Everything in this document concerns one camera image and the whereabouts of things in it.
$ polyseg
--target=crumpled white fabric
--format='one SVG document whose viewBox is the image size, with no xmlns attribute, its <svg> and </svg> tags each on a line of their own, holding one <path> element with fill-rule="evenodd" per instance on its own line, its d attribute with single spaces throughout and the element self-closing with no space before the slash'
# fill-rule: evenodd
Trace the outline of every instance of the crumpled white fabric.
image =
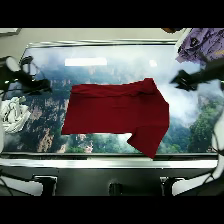
<svg viewBox="0 0 224 224">
<path fill-rule="evenodd" d="M 5 133 L 16 133 L 23 129 L 31 114 L 28 106 L 20 104 L 24 101 L 25 97 L 13 97 L 11 100 L 2 101 L 0 116 Z"/>
</svg>

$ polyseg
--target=folded red garment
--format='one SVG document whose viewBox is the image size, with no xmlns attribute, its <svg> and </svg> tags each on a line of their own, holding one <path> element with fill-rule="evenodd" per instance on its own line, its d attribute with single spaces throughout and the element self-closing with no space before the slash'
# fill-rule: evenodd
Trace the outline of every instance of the folded red garment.
<svg viewBox="0 0 224 224">
<path fill-rule="evenodd" d="M 169 104 L 153 79 L 72 87 L 62 134 L 132 133 L 128 143 L 154 158 L 169 128 Z"/>
</svg>

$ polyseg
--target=purple cloth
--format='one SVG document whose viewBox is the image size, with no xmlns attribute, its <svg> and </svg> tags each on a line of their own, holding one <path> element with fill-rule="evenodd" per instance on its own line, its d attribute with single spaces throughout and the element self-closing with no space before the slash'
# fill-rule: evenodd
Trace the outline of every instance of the purple cloth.
<svg viewBox="0 0 224 224">
<path fill-rule="evenodd" d="M 193 28 L 180 46 L 176 60 L 204 65 L 199 52 L 209 61 L 224 57 L 224 28 Z"/>
</svg>

